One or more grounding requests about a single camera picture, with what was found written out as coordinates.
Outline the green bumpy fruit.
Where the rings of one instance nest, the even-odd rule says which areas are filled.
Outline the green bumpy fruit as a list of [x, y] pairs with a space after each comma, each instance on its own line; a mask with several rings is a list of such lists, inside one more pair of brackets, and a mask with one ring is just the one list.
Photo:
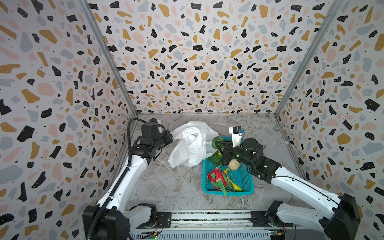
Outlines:
[[219, 166], [222, 164], [223, 156], [220, 151], [216, 151], [212, 156], [209, 157], [211, 164]]

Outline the white plastic bag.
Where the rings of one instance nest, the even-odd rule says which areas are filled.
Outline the white plastic bag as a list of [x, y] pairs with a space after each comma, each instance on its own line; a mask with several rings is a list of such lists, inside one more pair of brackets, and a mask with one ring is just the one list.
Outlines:
[[217, 150], [212, 142], [219, 134], [205, 122], [190, 121], [171, 132], [178, 143], [169, 156], [172, 168], [185, 166], [191, 168], [212, 156]]

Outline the red dragon fruit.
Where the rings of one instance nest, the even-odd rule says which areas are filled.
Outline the red dragon fruit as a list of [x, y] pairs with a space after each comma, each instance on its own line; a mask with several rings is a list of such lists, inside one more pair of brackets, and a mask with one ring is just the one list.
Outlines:
[[229, 186], [229, 181], [227, 175], [221, 171], [220, 167], [217, 167], [209, 172], [207, 179], [214, 188], [222, 192], [224, 196], [228, 196], [227, 188]]

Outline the green lime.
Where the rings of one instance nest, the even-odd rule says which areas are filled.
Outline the green lime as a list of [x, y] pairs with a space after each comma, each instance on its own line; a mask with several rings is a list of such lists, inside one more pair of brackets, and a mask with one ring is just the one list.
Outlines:
[[224, 140], [224, 139], [221, 138], [221, 137], [215, 137], [215, 138], [212, 140], [212, 147], [213, 147], [214, 149], [218, 149], [218, 148], [219, 148], [218, 144], [220, 144], [223, 140]]

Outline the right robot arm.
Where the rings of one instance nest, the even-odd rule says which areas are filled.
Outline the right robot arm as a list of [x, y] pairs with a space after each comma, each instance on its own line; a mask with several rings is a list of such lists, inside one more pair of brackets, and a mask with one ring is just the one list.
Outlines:
[[273, 201], [266, 212], [270, 223], [280, 221], [311, 228], [324, 233], [330, 240], [355, 239], [361, 223], [355, 197], [331, 193], [298, 177], [266, 157], [263, 146], [254, 138], [236, 144], [215, 140], [212, 145], [222, 154], [224, 164], [237, 160], [254, 177], [291, 193], [310, 206], [302, 208]]

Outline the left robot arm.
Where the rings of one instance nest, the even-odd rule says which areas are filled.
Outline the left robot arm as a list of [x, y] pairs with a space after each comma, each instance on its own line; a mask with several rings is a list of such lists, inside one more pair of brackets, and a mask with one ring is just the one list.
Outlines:
[[87, 240], [130, 240], [132, 230], [160, 224], [156, 205], [141, 203], [128, 212], [125, 207], [142, 173], [173, 142], [173, 136], [157, 119], [133, 118], [129, 123], [134, 121], [142, 123], [142, 134], [135, 142], [127, 140], [128, 156], [122, 170], [98, 203], [83, 212]]

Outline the teal plastic basket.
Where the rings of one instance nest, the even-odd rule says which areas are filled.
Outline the teal plastic basket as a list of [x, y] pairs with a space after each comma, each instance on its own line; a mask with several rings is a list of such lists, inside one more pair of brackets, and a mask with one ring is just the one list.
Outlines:
[[[221, 138], [223, 138], [224, 140], [220, 144], [218, 144], [219, 148], [216, 150], [222, 153], [223, 143], [224, 142], [232, 143], [232, 138], [230, 137], [221, 137]], [[221, 171], [224, 171], [225, 169], [228, 168], [228, 166], [225, 167], [222, 164], [219, 166], [215, 166], [211, 164], [209, 161], [209, 158], [203, 161], [202, 186], [206, 194], [224, 196], [224, 194], [219, 190], [217, 190], [216, 188], [214, 188], [207, 179], [208, 173], [217, 167], [220, 167]], [[237, 171], [229, 170], [228, 174], [230, 179], [243, 190], [242, 192], [236, 192], [236, 193], [229, 190], [228, 196], [245, 196], [245, 195], [251, 195], [254, 193], [252, 175], [248, 172], [248, 168], [245, 165], [241, 164], [241, 167]]]

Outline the yellow banana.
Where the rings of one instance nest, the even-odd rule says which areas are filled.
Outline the yellow banana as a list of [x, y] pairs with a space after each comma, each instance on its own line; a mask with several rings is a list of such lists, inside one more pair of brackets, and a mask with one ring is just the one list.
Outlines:
[[225, 169], [224, 171], [222, 171], [222, 174], [223, 176], [225, 177], [225, 181], [226, 181], [226, 186], [225, 188], [229, 191], [233, 191], [234, 193], [236, 192], [242, 192], [243, 190], [238, 186], [236, 185], [229, 177], [229, 168]]

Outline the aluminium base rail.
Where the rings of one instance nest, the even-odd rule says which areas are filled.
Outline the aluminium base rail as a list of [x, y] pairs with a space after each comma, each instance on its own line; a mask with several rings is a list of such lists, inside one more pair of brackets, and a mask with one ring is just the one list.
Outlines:
[[263, 210], [165, 210], [155, 225], [131, 232], [134, 240], [325, 240], [324, 233], [282, 222]]

